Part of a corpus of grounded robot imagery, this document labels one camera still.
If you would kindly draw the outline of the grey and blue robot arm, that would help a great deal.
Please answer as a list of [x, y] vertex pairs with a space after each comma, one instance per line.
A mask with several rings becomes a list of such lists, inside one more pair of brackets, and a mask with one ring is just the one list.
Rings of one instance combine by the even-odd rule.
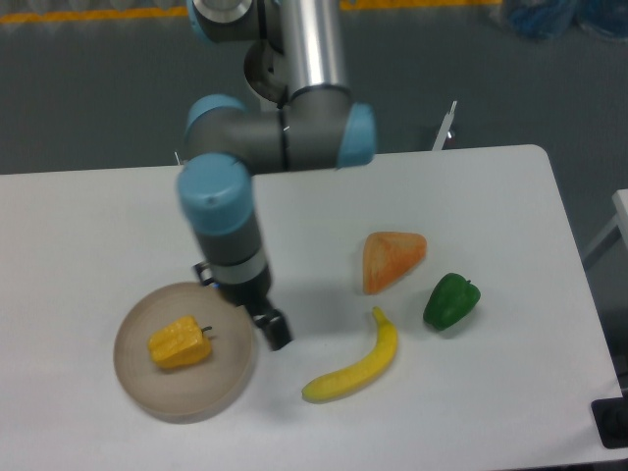
[[220, 295], [243, 307], [269, 346], [291, 340], [269, 300], [271, 271], [258, 226], [257, 175], [369, 164], [377, 149], [373, 109], [350, 94], [336, 1], [190, 1], [195, 31], [213, 42], [249, 40], [280, 58], [276, 109], [253, 113], [228, 95], [190, 108], [179, 202]]

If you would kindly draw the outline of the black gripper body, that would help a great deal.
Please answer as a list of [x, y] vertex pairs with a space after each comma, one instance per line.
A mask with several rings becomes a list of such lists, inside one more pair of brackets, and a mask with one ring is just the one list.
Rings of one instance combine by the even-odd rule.
[[263, 309], [273, 308], [268, 298], [272, 285], [270, 268], [266, 266], [258, 275], [243, 283], [230, 284], [215, 280], [215, 288], [228, 303], [243, 306], [251, 317]]

